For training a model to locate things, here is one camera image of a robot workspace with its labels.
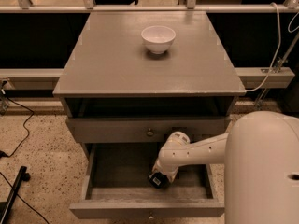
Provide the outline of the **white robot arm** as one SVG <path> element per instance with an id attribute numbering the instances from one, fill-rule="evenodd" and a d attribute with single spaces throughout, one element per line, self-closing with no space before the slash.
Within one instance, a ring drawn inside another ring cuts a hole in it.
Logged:
<path id="1" fill-rule="evenodd" d="M 228 133 L 196 143 L 174 132 L 152 171 L 173 181 L 181 166 L 217 163 L 224 165 L 225 224 L 299 224 L 299 118 L 252 112 Z"/>

